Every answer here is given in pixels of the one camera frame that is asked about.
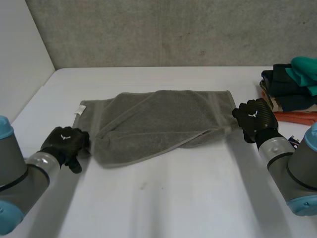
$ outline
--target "glove logo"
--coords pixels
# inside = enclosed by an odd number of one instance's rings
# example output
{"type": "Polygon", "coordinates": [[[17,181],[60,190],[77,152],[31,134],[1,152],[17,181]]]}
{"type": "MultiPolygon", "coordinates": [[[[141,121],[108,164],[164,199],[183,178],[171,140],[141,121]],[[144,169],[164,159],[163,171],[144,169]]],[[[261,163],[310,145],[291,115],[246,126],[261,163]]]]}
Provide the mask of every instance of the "glove logo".
{"type": "Polygon", "coordinates": [[[61,134],[60,136],[61,136],[61,138],[62,138],[63,140],[67,140],[67,139],[70,139],[70,138],[71,138],[70,136],[66,137],[66,136],[63,136],[62,134],[61,134]]]}
{"type": "Polygon", "coordinates": [[[258,114],[258,111],[256,111],[256,113],[254,113],[253,115],[248,114],[248,116],[255,118],[257,116],[257,114],[258,114]]]}

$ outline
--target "concrete wall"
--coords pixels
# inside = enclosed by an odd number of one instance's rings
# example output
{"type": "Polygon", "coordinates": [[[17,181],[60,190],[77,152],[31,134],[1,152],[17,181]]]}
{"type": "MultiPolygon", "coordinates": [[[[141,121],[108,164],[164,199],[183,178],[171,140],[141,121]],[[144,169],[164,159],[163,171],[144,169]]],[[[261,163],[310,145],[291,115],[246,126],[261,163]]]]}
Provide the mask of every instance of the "concrete wall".
{"type": "Polygon", "coordinates": [[[0,115],[13,121],[55,71],[24,0],[0,1],[0,115]]]}
{"type": "Polygon", "coordinates": [[[26,0],[57,69],[316,56],[315,0],[26,0]]]}

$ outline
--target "towel label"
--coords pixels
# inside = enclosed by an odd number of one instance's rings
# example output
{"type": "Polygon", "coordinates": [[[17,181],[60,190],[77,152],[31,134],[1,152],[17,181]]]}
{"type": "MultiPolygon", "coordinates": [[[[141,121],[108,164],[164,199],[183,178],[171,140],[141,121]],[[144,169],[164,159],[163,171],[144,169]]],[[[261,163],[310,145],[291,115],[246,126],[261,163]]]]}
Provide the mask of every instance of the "towel label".
{"type": "Polygon", "coordinates": [[[78,114],[78,115],[82,115],[82,113],[84,112],[86,106],[84,105],[80,105],[79,108],[75,111],[75,114],[78,114]]]}

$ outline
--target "black glove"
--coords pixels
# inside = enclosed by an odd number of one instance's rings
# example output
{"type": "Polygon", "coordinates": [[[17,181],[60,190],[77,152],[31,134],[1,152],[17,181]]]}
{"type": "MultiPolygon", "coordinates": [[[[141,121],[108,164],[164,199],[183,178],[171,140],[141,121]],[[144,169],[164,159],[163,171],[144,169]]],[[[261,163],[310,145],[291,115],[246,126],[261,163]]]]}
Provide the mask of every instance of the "black glove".
{"type": "Polygon", "coordinates": [[[56,127],[46,138],[41,146],[41,152],[52,154],[59,162],[60,166],[65,164],[78,174],[82,168],[77,161],[78,152],[89,147],[89,134],[80,129],[71,127],[56,127]]]}
{"type": "Polygon", "coordinates": [[[254,143],[255,136],[261,130],[278,129],[274,113],[263,98],[241,103],[239,108],[232,111],[232,115],[243,129],[244,140],[248,143],[254,143]]]}

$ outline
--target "light blue joint cap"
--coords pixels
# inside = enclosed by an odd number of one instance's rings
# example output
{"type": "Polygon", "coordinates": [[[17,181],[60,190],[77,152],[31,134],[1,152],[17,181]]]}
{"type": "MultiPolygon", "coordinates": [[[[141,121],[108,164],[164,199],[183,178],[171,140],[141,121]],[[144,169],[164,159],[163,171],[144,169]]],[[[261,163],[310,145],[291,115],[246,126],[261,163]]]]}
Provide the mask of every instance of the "light blue joint cap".
{"type": "Polygon", "coordinates": [[[317,122],[315,122],[311,128],[305,133],[306,144],[312,149],[317,151],[317,122]]]}
{"type": "Polygon", "coordinates": [[[287,202],[287,206],[297,216],[317,215],[317,195],[295,198],[287,202]]]}
{"type": "Polygon", "coordinates": [[[0,140],[5,139],[13,134],[13,127],[10,125],[8,118],[0,116],[0,140]]]}
{"type": "Polygon", "coordinates": [[[9,234],[23,219],[24,214],[18,207],[0,200],[0,236],[9,234]]]}

